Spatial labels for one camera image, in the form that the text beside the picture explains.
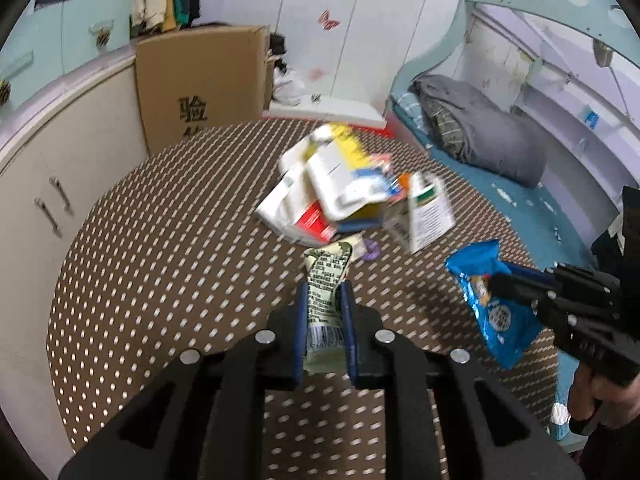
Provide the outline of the person's right hand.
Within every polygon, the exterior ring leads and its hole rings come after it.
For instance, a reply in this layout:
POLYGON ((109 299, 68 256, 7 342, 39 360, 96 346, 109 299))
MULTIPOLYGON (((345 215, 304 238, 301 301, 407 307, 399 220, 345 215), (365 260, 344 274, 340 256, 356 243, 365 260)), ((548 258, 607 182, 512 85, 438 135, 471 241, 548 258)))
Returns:
POLYGON ((590 419, 600 414, 600 422, 611 429, 622 428, 639 416, 639 376, 621 387, 596 375, 580 363, 568 395, 568 411, 576 420, 590 419))

